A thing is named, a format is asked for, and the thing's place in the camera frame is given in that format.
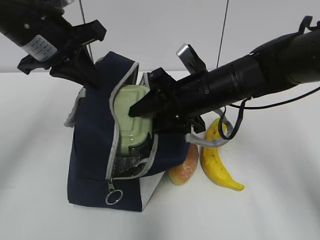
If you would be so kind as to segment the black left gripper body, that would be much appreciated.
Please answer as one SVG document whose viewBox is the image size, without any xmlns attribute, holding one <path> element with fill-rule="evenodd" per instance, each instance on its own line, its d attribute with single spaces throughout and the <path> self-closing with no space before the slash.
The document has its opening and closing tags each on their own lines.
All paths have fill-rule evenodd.
<svg viewBox="0 0 320 240">
<path fill-rule="evenodd" d="M 61 15 L 38 14 L 25 18 L 17 25 L 17 45 L 27 56 L 17 68 L 28 75 L 35 69 L 50 71 L 62 62 L 72 65 L 75 51 L 103 41 L 106 33 L 98 20 L 73 26 Z"/>
</svg>

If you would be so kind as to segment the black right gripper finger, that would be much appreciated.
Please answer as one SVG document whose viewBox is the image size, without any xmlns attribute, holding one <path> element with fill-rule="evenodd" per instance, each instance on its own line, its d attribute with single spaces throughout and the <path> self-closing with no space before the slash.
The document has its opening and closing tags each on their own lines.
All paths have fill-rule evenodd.
<svg viewBox="0 0 320 240">
<path fill-rule="evenodd" d="M 149 91 L 142 99 L 132 105 L 128 115 L 130 117 L 140 117 L 143 115 L 156 113 L 160 110 L 160 100 L 154 91 Z"/>
<path fill-rule="evenodd" d="M 156 153 L 159 148 L 160 133 L 159 132 L 147 132 L 146 139 L 139 146 L 140 154 Z"/>
</svg>

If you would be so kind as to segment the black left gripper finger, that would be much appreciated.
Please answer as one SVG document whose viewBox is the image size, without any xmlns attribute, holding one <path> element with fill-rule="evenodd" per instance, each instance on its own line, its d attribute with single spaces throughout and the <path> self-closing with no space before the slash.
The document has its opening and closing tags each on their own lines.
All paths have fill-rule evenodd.
<svg viewBox="0 0 320 240">
<path fill-rule="evenodd" d="M 86 79 L 80 71 L 74 68 L 70 62 L 61 62 L 52 66 L 49 74 L 55 78 L 65 79 L 80 85 L 86 84 Z"/>
<path fill-rule="evenodd" d="M 95 88 L 101 88 L 103 86 L 100 73 L 94 65 L 86 46 L 74 52 L 71 62 L 74 71 L 72 78 L 76 83 L 83 86 L 91 85 Z"/>
</svg>

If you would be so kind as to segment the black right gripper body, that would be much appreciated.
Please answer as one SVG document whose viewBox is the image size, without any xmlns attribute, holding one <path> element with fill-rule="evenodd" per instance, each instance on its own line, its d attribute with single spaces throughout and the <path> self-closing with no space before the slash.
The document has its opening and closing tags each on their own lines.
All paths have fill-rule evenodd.
<svg viewBox="0 0 320 240">
<path fill-rule="evenodd" d="M 153 131 L 158 133 L 202 133 L 206 124 L 201 115 L 211 112 L 209 100 L 219 70 L 201 70 L 175 80 L 163 68 L 147 74 L 151 90 Z"/>
</svg>

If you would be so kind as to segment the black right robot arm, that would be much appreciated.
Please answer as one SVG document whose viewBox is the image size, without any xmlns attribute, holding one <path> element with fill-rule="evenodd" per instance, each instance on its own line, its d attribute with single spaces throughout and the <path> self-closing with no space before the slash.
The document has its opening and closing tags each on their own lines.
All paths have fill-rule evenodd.
<svg viewBox="0 0 320 240">
<path fill-rule="evenodd" d="M 320 80 L 320 27 L 305 16 L 296 32 L 208 70 L 189 44 L 177 51 L 188 76 L 175 80 L 163 68 L 150 73 L 150 91 L 129 116 L 151 116 L 156 133 L 183 133 L 188 143 L 218 148 L 237 134 L 246 102 Z"/>
</svg>

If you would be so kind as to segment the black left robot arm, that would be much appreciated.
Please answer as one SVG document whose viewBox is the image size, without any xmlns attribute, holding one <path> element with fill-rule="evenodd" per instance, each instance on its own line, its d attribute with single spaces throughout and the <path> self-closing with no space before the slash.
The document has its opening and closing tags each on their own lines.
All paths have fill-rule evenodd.
<svg viewBox="0 0 320 240">
<path fill-rule="evenodd" d="M 52 77 L 100 88 L 103 82 L 87 45 L 103 41 L 107 30 L 98 20 L 70 24 L 63 15 L 64 8 L 71 3 L 70 0 L 2 0 L 0 32 L 27 53 L 17 66 L 26 75 L 44 69 Z"/>
</svg>

